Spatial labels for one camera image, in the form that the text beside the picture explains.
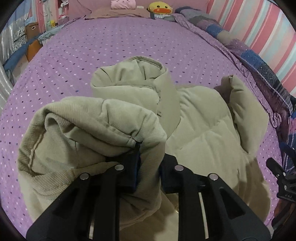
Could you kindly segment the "khaki padded jacket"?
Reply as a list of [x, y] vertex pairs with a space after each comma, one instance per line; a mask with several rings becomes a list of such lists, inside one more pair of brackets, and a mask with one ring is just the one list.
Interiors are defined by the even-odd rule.
[[270, 191], [257, 163], [269, 117], [235, 75], [215, 88], [176, 86], [158, 61], [136, 56], [99, 68], [93, 97], [66, 97], [32, 118], [18, 149], [21, 192], [32, 221], [82, 173], [140, 144], [135, 194], [122, 199], [121, 240], [176, 240], [177, 196], [161, 190], [165, 154], [196, 174], [216, 173], [261, 221]]

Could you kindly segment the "purple blue patchwork quilt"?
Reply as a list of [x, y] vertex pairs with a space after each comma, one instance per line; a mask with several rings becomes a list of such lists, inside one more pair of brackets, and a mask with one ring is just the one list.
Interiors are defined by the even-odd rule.
[[287, 173], [295, 172], [295, 97], [283, 87], [267, 63], [200, 9], [184, 6], [176, 9], [174, 14], [169, 9], [148, 9], [148, 12], [152, 19], [169, 19], [191, 31], [197, 28], [204, 30], [242, 62], [273, 109], [271, 122], [278, 131], [282, 167]]

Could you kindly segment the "purple dotted bed sheet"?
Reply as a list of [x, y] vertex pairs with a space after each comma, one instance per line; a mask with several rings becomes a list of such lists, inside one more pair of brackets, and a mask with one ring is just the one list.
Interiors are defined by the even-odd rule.
[[203, 30], [192, 32], [175, 22], [134, 17], [76, 20], [39, 50], [1, 112], [1, 206], [22, 235], [32, 222], [20, 192], [16, 159], [35, 112], [67, 96], [92, 96], [95, 70], [132, 56], [160, 61], [180, 85], [213, 88], [222, 77], [234, 74], [272, 112], [252, 74]]

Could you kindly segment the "blue cloth on chair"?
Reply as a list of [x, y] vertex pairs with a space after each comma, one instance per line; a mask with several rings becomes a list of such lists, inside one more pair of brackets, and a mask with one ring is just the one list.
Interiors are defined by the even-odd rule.
[[37, 38], [30, 39], [28, 42], [26, 42], [24, 45], [22, 45], [17, 51], [15, 51], [12, 56], [3, 64], [5, 71], [13, 71], [15, 67], [17, 66], [17, 63], [20, 61], [20, 59], [26, 54], [28, 46], [34, 42], [34, 40], [37, 40]]

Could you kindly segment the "light blue crumpled cloth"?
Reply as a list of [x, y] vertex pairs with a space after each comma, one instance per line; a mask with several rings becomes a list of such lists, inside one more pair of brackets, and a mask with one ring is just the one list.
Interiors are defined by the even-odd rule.
[[51, 30], [48, 30], [46, 32], [44, 32], [43, 34], [41, 34], [38, 37], [38, 41], [40, 44], [45, 45], [53, 36], [55, 36], [63, 27], [65, 26], [65, 24], [57, 26], [52, 28]]

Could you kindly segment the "brown cardboard box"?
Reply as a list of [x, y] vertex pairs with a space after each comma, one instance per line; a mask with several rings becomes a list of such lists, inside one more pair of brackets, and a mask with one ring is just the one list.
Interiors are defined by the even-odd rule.
[[40, 33], [38, 22], [29, 23], [27, 26], [25, 26], [25, 31], [27, 35], [27, 40], [33, 39], [34, 37], [38, 36]]

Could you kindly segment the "silver striped curtain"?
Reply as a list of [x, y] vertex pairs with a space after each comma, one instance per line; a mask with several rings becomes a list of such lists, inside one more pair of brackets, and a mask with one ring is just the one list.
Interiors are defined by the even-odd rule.
[[16, 83], [13, 71], [27, 51], [25, 26], [20, 21], [7, 25], [1, 32], [1, 109]]

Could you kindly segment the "mauve flat pillow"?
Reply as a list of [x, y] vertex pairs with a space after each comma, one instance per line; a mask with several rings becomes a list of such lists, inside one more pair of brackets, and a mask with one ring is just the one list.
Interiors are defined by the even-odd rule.
[[139, 17], [154, 19], [154, 14], [146, 9], [108, 9], [101, 8], [93, 11], [84, 17], [85, 20], [103, 19], [103, 18], [119, 18], [119, 17]]

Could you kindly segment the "pink folded garment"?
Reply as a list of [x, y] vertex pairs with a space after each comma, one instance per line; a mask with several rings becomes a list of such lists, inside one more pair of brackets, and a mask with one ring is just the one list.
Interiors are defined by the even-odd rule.
[[111, 1], [111, 9], [136, 9], [135, 0], [113, 0]]

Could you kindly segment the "yellow duck plush toy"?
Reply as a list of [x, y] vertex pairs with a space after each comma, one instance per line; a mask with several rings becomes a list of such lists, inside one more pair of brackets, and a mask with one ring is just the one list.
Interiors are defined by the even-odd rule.
[[173, 12], [173, 8], [162, 1], [155, 1], [149, 4], [147, 10], [155, 14], [171, 14]]

